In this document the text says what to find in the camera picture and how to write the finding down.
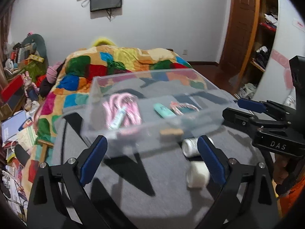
clothes on shelf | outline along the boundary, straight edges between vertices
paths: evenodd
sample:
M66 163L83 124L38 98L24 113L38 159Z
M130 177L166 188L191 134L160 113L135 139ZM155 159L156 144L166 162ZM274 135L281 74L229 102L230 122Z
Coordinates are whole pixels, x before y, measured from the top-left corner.
M269 57L270 57L270 50L266 46L262 46L261 48L257 49L255 52L255 62L263 69L266 69Z
M272 7L267 14L265 14L266 23L273 27L277 28L278 26L278 9Z
M245 86L240 88L238 95L240 98L246 98L246 99L252 99L255 91L256 91L256 86L254 86L252 83L247 83Z

wooden door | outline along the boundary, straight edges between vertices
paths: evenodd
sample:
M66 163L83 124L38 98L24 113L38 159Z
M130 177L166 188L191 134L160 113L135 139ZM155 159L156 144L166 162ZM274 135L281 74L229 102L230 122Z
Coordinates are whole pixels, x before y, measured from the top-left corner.
M252 32L255 0L231 0L230 19L219 67L233 77L240 72Z

open cabinet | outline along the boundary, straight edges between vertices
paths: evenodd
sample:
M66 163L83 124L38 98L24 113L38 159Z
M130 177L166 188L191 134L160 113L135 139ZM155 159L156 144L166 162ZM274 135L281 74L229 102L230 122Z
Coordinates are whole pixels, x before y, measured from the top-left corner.
M236 98L254 96L255 88L265 72L276 34L277 24L267 23L265 15L272 16L272 20L273 18L277 20L278 8L278 0L260 0L258 20L253 25L256 27L255 39L252 46L251 43L249 44L248 56L245 57L232 92ZM248 83L253 84L253 87L247 85L248 88L243 89Z

book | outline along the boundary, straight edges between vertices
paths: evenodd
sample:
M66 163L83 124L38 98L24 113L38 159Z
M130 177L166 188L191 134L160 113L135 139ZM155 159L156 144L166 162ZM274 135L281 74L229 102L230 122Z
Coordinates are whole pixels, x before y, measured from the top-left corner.
M13 152L11 148L8 148L6 150L6 161L9 163L13 157L16 157L15 152Z
M37 139L37 135L34 131L33 125L26 127L25 129L17 133L18 143L26 151L34 147L36 139Z
M23 110L2 123L2 141L4 144L19 132L19 127L26 119L26 112Z

white tape roll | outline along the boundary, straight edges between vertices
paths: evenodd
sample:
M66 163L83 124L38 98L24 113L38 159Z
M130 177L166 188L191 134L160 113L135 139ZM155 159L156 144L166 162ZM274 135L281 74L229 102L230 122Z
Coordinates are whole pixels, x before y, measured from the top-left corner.
M197 157L200 153L197 149L198 138L185 139L182 141L182 152L186 157Z
M203 188L209 183L210 174L203 161L192 161L186 173L186 182L189 188Z

